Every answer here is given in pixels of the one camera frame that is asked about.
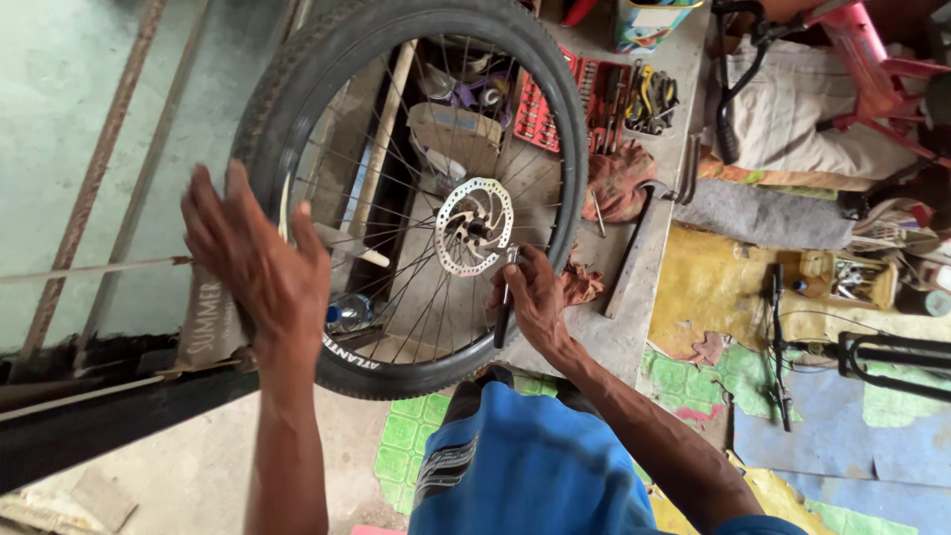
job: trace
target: water bottle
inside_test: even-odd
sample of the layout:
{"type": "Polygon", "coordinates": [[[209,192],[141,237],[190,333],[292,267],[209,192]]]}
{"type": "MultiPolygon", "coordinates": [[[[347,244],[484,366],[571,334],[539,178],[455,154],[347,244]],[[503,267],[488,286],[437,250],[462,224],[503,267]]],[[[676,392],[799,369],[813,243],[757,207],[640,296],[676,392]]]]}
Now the water bottle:
{"type": "Polygon", "coordinates": [[[369,327],[376,314],[373,301],[359,293],[339,293],[330,296],[327,307],[327,332],[353,332],[369,327]]]}

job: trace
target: hand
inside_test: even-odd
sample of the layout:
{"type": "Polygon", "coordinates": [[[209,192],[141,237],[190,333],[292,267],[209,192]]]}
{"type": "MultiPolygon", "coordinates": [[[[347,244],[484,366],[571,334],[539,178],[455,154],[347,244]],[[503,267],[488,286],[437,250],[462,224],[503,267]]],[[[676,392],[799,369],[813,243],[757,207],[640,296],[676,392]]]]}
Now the hand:
{"type": "Polygon", "coordinates": [[[232,160],[224,200],[211,187],[208,169],[195,166],[182,215],[195,262],[221,279],[254,319],[259,368],[275,364],[268,361],[279,353],[313,367],[327,314],[330,256],[310,221],[310,207],[294,209],[294,249],[261,211],[247,169],[232,160]]]}
{"type": "Polygon", "coordinates": [[[522,244],[523,264],[509,264],[495,273],[489,308],[502,303],[505,284],[514,299],[515,320],[525,338],[549,362],[572,342],[565,327],[565,296],[561,279],[555,276],[545,253],[522,244]]]}

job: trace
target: man's left hand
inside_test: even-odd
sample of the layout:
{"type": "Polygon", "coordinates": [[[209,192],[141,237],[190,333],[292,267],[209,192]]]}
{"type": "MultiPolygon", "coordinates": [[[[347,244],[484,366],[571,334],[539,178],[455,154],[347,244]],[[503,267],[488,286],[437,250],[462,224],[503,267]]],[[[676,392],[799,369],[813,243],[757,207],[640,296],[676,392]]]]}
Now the man's left hand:
{"type": "Polygon", "coordinates": [[[232,160],[227,178],[222,200],[208,169],[195,166],[182,198],[185,244],[195,262],[221,279],[254,319],[254,350],[262,371],[279,358],[309,359],[293,364],[312,368],[327,314],[330,256],[311,223],[310,206],[298,205],[291,217],[294,249],[264,216],[244,165],[232,160]]]}

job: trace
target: tire lettering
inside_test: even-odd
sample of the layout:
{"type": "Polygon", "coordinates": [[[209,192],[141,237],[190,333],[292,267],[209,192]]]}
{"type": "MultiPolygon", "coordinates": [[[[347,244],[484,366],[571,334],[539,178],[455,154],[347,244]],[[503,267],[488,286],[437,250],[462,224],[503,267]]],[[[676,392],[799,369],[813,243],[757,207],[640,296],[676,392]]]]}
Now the tire lettering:
{"type": "Polygon", "coordinates": [[[363,357],[356,355],[350,351],[347,351],[343,347],[338,346],[337,343],[334,342],[333,339],[331,339],[330,336],[328,336],[326,332],[323,333],[322,339],[323,339],[323,344],[325,347],[330,349],[331,352],[333,352],[335,355],[337,355],[341,359],[347,361],[348,363],[356,363],[357,366],[365,368],[365,369],[377,369],[377,367],[379,366],[378,362],[364,359],[363,357]]]}

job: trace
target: blue shirt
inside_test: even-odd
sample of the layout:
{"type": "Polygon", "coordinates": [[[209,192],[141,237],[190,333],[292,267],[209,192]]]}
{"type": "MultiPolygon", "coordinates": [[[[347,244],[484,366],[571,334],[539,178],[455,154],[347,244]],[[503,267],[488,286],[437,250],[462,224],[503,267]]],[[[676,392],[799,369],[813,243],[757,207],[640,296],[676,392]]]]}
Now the blue shirt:
{"type": "MultiPolygon", "coordinates": [[[[549,396],[490,382],[475,415],[426,441],[409,533],[661,532],[610,427],[549,396]]],[[[745,516],[716,535],[805,533],[778,518],[745,516]]]]}

